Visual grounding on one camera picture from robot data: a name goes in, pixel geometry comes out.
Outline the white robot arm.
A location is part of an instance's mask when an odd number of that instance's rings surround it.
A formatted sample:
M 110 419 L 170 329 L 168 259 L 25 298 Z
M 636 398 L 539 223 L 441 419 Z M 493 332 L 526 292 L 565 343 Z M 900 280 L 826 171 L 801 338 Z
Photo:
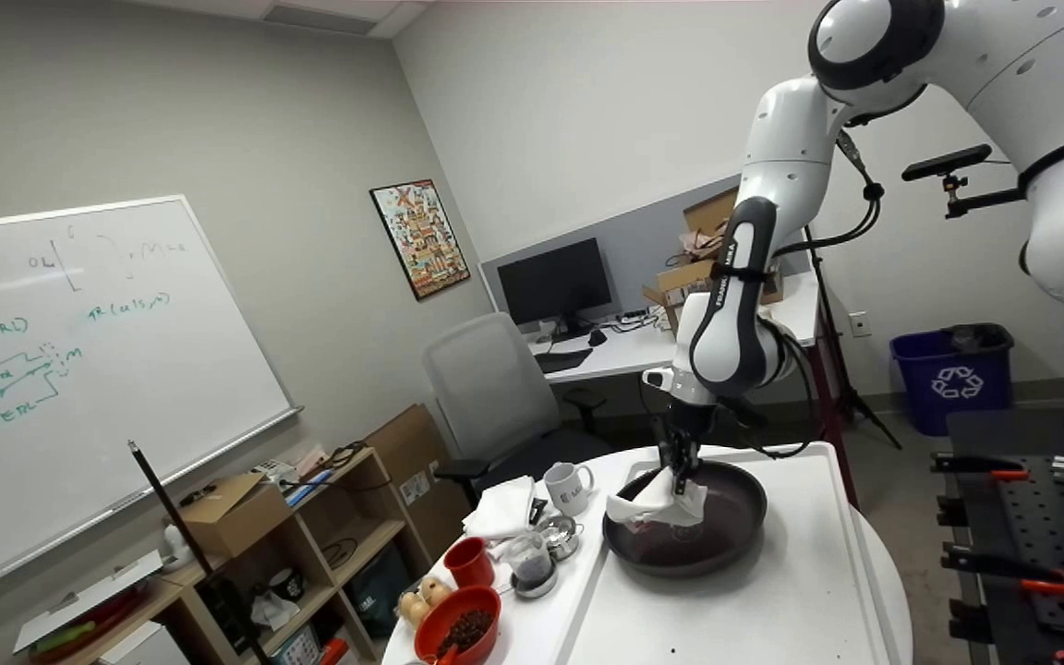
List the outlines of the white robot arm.
M 1064 307 L 1064 0 L 826 0 L 807 72 L 760 91 L 709 286 L 682 298 L 676 355 L 647 382 L 671 403 L 669 499 L 702 501 L 709 409 L 786 371 L 791 338 L 759 312 L 775 261 L 807 245 L 853 128 L 894 143 L 940 101 L 936 132 L 982 138 L 1028 211 L 1021 272 Z

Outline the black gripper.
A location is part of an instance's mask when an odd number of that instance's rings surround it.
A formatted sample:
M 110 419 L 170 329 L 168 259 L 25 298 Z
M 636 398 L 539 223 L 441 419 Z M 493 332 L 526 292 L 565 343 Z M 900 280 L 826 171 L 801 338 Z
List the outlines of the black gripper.
M 661 458 L 664 458 L 661 489 L 664 489 L 664 494 L 696 493 L 696 467 L 697 467 L 697 449 L 702 449 L 702 436 L 709 428 L 709 419 L 714 419 L 709 408 L 692 408 L 679 398 L 669 403 L 669 415 L 661 423 Z

